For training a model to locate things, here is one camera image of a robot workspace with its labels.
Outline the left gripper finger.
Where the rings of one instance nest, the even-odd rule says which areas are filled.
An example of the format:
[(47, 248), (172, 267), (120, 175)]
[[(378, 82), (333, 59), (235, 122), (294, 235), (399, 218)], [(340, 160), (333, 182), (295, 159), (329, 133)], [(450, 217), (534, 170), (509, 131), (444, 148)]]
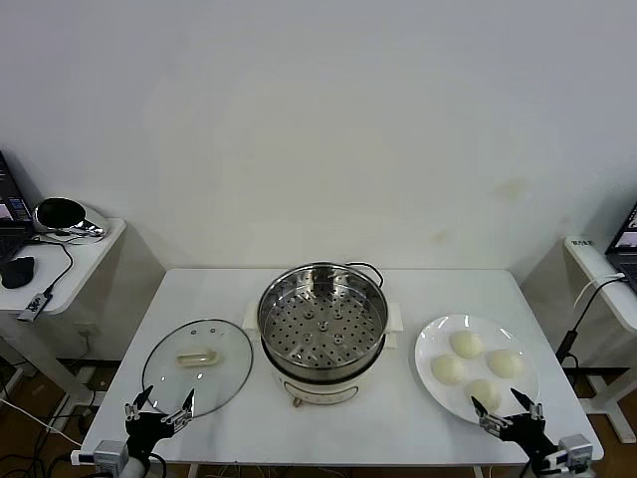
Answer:
[(177, 433), (193, 419), (195, 389), (192, 388), (182, 406), (172, 414), (160, 419), (160, 422), (171, 432)]
[(133, 421), (133, 420), (139, 419), (141, 410), (146, 404), (152, 390), (153, 390), (153, 385), (146, 387), (142, 392), (140, 392), (136, 396), (136, 398), (132, 401), (132, 403), (126, 403), (124, 405), (125, 419), (127, 421)]

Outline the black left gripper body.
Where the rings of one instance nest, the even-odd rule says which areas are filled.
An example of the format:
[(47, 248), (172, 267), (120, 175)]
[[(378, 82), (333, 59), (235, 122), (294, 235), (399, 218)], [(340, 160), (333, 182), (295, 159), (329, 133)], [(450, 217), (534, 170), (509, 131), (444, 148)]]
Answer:
[(167, 415), (156, 412), (142, 412), (137, 418), (127, 419), (125, 429), (130, 456), (149, 456), (159, 441), (174, 435), (174, 425), (167, 422)]

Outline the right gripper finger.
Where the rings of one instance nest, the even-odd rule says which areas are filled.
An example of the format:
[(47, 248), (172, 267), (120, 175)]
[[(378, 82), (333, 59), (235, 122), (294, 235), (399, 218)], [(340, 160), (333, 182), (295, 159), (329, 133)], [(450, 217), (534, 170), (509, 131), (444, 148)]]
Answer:
[(478, 423), (480, 427), (489, 434), (500, 438), (502, 431), (510, 425), (509, 422), (503, 417), (491, 414), (490, 411), (475, 396), (471, 396), (471, 401), (478, 415)]
[(512, 415), (512, 418), (517, 421), (544, 421), (542, 405), (540, 403), (533, 402), (525, 393), (515, 388), (511, 388), (511, 393), (519, 405), (524, 409), (523, 413)]

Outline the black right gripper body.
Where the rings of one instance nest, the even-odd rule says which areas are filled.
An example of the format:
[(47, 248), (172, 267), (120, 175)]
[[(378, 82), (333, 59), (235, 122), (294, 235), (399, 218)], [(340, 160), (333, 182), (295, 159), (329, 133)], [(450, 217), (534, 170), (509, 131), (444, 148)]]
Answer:
[(500, 439), (518, 445), (531, 460), (540, 460), (555, 451), (555, 444), (544, 434), (545, 420), (521, 413), (506, 417), (509, 423), (500, 430)]

